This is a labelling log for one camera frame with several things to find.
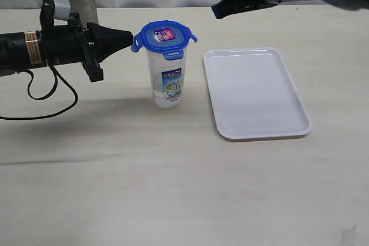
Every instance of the warning label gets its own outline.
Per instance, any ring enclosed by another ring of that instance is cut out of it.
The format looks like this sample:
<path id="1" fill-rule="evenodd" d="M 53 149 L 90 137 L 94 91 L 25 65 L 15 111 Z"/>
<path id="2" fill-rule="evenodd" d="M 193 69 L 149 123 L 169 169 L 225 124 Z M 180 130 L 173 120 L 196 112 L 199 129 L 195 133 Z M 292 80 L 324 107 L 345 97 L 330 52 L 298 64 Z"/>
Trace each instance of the warning label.
<path id="1" fill-rule="evenodd" d="M 42 63 L 41 51 L 39 47 L 39 42 L 37 39 L 37 34 L 33 32 L 24 32 L 25 42 L 28 49 L 29 59 L 31 64 L 39 65 Z"/>

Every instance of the white tray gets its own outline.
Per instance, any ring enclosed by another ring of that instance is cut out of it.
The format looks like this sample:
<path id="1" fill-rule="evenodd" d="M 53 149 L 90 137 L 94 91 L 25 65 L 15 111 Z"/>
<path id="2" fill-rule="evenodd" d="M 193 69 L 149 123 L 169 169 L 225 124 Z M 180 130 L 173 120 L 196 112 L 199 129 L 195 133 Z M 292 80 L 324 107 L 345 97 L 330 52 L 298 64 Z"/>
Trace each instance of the white tray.
<path id="1" fill-rule="evenodd" d="M 225 139 L 300 138 L 310 133 L 310 118 L 277 50 L 211 50 L 204 64 L 216 127 Z"/>

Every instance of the table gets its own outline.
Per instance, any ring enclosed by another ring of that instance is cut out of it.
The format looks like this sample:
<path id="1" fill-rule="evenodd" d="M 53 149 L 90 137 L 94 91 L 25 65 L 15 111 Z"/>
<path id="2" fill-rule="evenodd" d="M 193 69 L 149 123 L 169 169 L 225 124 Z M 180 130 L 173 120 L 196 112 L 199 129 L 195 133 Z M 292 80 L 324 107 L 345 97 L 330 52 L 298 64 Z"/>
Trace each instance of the table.
<path id="1" fill-rule="evenodd" d="M 38 10 L 0 10 L 0 31 L 39 29 Z M 0 122 L 0 245 L 340 245 L 357 224 L 369 243 L 368 12 L 280 6 L 216 20 L 209 8 L 100 9 L 100 24 L 137 33 L 175 20 L 198 36 L 184 102 L 151 100 L 145 51 L 104 61 L 90 84 L 81 65 L 59 67 L 77 89 L 70 112 Z M 217 48 L 278 49 L 311 115 L 297 140 L 232 143 L 214 128 L 202 56 Z M 32 91 L 50 89 L 35 70 Z M 26 74 L 0 80 L 0 112 L 67 106 L 28 99 Z"/>

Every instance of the product label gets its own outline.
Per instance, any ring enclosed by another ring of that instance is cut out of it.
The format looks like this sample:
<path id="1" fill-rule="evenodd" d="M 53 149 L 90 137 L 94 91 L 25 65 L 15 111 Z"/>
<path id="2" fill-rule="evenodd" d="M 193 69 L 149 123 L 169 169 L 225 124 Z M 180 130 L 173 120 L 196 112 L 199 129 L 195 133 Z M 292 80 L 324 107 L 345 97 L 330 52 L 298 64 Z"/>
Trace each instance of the product label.
<path id="1" fill-rule="evenodd" d="M 24 32 L 24 36 L 31 64 L 33 65 L 41 64 L 42 57 L 36 32 L 35 31 Z"/>
<path id="2" fill-rule="evenodd" d="M 175 39 L 175 34 L 173 30 L 167 29 L 159 29 L 154 31 L 154 38 L 159 42 L 162 43 L 163 41 L 173 40 Z"/>
<path id="3" fill-rule="evenodd" d="M 182 93 L 182 69 L 161 73 L 164 98 L 170 102 L 177 101 Z"/>

